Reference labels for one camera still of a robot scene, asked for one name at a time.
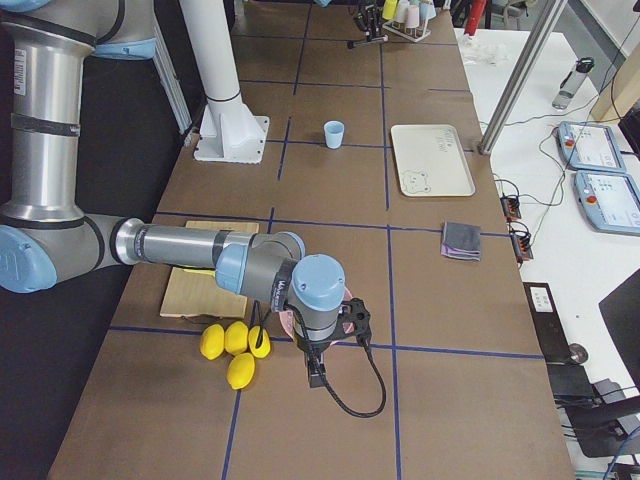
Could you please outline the steel muddler black tip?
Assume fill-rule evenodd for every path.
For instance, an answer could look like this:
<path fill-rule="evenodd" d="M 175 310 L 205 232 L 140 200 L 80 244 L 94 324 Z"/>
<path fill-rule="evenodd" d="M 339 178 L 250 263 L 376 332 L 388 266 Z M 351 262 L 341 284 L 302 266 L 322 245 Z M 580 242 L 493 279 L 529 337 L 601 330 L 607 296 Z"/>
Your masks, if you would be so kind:
<path fill-rule="evenodd" d="M 357 47 L 385 43 L 388 41 L 388 39 L 389 37 L 387 35 L 365 37 L 361 40 L 348 40 L 346 42 L 346 45 L 348 49 L 355 49 Z"/>

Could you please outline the yellow-green plastic cup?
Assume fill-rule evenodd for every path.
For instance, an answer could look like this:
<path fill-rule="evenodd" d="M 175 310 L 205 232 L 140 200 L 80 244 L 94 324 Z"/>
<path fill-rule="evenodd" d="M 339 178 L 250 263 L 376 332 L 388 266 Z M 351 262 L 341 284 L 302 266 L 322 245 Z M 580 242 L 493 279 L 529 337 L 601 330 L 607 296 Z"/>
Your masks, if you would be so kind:
<path fill-rule="evenodd" d="M 392 20 L 395 17 L 397 4 L 397 0 L 385 0 L 382 10 L 382 18 L 385 20 Z"/>

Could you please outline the white plastic cup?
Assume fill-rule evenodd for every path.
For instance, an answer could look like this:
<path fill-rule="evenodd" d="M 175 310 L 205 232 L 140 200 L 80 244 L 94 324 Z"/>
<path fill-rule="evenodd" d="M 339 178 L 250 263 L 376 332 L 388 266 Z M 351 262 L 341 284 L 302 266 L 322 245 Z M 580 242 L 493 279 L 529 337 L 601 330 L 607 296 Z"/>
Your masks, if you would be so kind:
<path fill-rule="evenodd" d="M 399 0 L 397 2 L 395 14 L 394 14 L 394 21 L 396 23 L 403 24 L 407 21 L 409 6 L 410 6 L 409 0 Z"/>

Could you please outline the pink plastic cup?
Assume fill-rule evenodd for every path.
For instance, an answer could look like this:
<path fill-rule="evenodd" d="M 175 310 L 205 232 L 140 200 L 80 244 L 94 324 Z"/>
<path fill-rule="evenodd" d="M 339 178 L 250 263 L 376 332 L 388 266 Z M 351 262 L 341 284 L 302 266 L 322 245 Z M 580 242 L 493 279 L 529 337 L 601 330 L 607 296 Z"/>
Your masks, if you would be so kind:
<path fill-rule="evenodd" d="M 406 8 L 405 22 L 406 29 L 416 29 L 420 25 L 420 9 L 418 5 L 410 4 Z"/>

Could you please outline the clear acrylic cup rack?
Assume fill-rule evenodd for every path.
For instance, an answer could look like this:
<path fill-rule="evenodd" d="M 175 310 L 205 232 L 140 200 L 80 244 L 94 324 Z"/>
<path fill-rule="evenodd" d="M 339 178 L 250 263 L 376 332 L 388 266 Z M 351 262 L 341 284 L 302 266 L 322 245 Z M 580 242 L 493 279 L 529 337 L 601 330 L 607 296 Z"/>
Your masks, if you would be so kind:
<path fill-rule="evenodd" d="M 384 22 L 383 29 L 414 43 L 420 42 L 431 35 L 431 30 L 425 25 L 409 29 L 404 24 L 392 20 Z"/>

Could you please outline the grey-blue plastic cup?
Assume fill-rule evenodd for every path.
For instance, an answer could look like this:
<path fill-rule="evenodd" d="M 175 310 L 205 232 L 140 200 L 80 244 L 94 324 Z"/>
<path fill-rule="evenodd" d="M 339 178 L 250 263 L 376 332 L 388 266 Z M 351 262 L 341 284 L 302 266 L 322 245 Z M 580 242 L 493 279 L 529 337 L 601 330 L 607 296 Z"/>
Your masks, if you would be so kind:
<path fill-rule="evenodd" d="M 434 18 L 437 15 L 434 2 L 428 0 L 420 0 L 419 15 L 421 22 L 428 21 Z"/>

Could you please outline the light blue cup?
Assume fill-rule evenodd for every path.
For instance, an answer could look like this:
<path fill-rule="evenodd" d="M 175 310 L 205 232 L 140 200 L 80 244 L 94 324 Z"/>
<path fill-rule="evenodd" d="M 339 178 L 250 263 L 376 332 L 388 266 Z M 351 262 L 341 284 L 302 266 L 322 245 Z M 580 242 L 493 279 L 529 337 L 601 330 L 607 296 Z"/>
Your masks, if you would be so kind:
<path fill-rule="evenodd" d="M 338 120 L 327 121 L 323 126 L 325 145 L 329 149 L 341 147 L 345 133 L 345 125 Z"/>

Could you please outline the pink bowl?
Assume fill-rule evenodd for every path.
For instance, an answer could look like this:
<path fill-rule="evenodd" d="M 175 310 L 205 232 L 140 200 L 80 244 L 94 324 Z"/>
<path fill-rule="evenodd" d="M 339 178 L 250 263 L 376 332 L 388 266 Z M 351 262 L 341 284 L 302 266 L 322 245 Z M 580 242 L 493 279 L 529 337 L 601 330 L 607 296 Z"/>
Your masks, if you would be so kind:
<path fill-rule="evenodd" d="M 344 293 L 344 301 L 347 300 L 351 300 L 353 298 L 353 295 L 351 294 L 350 290 L 348 288 L 345 288 L 345 293 Z M 294 335 L 294 315 L 293 312 L 290 310 L 285 310 L 279 313 L 279 318 L 280 318 L 280 323 L 281 326 L 283 328 L 283 330 L 285 331 L 285 333 L 292 339 L 295 339 L 295 335 Z"/>

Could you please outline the yellow lemon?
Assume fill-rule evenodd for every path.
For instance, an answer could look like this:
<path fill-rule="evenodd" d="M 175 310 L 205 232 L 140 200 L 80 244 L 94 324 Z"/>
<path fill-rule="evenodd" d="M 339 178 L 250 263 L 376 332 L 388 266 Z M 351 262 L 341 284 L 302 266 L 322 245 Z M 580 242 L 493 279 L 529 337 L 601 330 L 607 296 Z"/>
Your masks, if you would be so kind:
<path fill-rule="evenodd" d="M 219 324 L 207 327 L 201 335 L 199 350 L 207 360 L 215 360 L 225 352 L 225 330 Z"/>
<path fill-rule="evenodd" d="M 248 348 L 248 326 L 243 321 L 230 324 L 224 333 L 225 351 L 233 356 L 245 353 Z"/>
<path fill-rule="evenodd" d="M 271 353 L 270 337 L 264 327 L 255 325 L 249 330 L 248 347 L 250 353 L 258 359 L 264 359 Z"/>
<path fill-rule="evenodd" d="M 247 387 L 256 370 L 255 357 L 248 352 L 236 355 L 229 363 L 226 379 L 233 390 L 241 390 Z"/>

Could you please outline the wooden cutting board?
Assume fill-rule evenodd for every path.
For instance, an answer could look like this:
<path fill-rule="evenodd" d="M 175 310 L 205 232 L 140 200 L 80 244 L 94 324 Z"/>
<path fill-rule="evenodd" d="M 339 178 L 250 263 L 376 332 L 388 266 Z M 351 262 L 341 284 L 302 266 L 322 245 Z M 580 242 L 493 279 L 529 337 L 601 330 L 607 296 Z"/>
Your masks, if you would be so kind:
<path fill-rule="evenodd" d="M 161 317 L 196 317 L 201 315 L 243 319 L 247 298 L 220 288 L 216 279 L 173 267 L 160 308 Z"/>

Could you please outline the cream bear tray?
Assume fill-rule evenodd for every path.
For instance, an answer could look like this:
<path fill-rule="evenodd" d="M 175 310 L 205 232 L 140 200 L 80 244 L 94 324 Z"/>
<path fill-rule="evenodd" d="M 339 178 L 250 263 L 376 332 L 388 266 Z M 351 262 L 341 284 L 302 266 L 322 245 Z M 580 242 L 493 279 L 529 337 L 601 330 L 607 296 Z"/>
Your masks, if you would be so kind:
<path fill-rule="evenodd" d="M 469 197 L 475 185 L 457 130 L 448 124 L 394 125 L 400 190 L 407 197 Z"/>

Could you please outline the yellow plastic knife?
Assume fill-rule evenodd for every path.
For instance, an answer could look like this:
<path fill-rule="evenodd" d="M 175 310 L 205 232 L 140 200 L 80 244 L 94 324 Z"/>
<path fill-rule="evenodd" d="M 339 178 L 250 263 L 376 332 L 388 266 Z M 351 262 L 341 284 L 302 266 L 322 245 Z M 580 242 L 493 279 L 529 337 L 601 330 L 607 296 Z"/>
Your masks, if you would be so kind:
<path fill-rule="evenodd" d="M 199 274 L 215 278 L 215 271 L 201 268 L 182 268 L 182 271 L 188 274 Z"/>

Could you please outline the grey folded cloth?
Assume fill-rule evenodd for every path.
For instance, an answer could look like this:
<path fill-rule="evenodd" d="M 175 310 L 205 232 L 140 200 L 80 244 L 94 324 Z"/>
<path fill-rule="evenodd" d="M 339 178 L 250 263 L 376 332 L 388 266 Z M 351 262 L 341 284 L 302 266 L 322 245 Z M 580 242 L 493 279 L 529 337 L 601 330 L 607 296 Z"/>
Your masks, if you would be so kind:
<path fill-rule="evenodd" d="M 476 225 L 445 222 L 441 237 L 441 254 L 457 260 L 480 261 L 481 228 Z"/>

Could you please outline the teach pendant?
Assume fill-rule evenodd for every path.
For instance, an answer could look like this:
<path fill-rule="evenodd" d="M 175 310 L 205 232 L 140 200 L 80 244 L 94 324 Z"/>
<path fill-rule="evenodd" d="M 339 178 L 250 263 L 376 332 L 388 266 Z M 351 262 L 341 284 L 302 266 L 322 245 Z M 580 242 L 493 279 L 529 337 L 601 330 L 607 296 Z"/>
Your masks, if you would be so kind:
<path fill-rule="evenodd" d="M 609 126 L 562 121 L 558 125 L 561 156 L 574 170 L 625 173 L 620 148 Z"/>
<path fill-rule="evenodd" d="M 627 173 L 578 170 L 574 186 L 595 230 L 639 235 L 639 188 Z"/>

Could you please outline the aluminium frame post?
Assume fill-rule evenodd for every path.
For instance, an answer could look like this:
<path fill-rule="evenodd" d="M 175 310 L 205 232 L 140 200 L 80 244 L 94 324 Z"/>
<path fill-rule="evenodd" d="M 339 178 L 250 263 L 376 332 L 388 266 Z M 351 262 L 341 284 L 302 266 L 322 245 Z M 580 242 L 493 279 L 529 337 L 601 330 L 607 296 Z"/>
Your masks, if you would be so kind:
<path fill-rule="evenodd" d="M 489 124 L 478 145 L 481 155 L 490 155 L 549 36 L 567 5 L 567 0 L 549 0 L 532 27 L 516 61 Z"/>

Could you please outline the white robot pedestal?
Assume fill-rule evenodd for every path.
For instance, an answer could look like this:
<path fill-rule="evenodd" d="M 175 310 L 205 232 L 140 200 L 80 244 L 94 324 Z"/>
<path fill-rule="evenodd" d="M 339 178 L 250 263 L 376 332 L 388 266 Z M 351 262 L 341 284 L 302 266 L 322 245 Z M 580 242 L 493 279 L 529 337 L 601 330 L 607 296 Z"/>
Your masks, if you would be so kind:
<path fill-rule="evenodd" d="M 253 115 L 243 101 L 224 3 L 187 0 L 180 7 L 207 101 L 195 159 L 260 163 L 270 119 Z"/>

